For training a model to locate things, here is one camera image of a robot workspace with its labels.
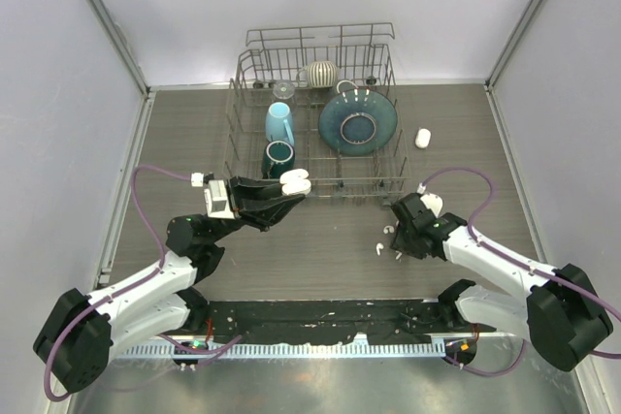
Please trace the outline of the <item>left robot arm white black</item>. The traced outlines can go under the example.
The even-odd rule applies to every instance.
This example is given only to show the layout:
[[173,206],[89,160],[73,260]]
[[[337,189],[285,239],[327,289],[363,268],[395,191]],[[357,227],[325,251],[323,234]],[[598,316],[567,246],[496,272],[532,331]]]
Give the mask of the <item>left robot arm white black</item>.
[[166,237],[155,241],[155,262],[99,290],[70,289],[56,301],[33,344],[45,365],[49,400],[85,389],[145,340],[170,331],[201,332],[208,303],[194,286],[219,265],[225,250],[218,241],[243,227],[269,231],[311,192],[305,169],[274,179],[192,173],[180,180],[203,190],[206,210],[170,220]]

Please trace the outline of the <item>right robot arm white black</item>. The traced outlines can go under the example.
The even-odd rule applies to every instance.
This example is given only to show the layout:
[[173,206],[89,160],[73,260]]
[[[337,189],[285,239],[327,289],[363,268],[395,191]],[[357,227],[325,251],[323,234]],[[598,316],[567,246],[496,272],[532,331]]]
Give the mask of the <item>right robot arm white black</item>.
[[612,321],[585,271],[526,258],[441,208],[434,194],[411,193],[393,203],[392,249],[416,259],[442,259],[498,288],[490,291],[470,280],[451,285],[439,297],[444,328],[458,332],[473,323],[513,334],[562,371],[573,370],[612,334]]

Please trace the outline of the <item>white earbud charging case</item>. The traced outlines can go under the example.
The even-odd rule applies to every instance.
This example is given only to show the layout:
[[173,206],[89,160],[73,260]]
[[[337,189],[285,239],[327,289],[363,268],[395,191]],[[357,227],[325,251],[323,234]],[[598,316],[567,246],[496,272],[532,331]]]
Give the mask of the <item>white earbud charging case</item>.
[[294,169],[285,172],[280,176],[279,183],[283,196],[308,195],[311,192],[309,172],[305,169]]

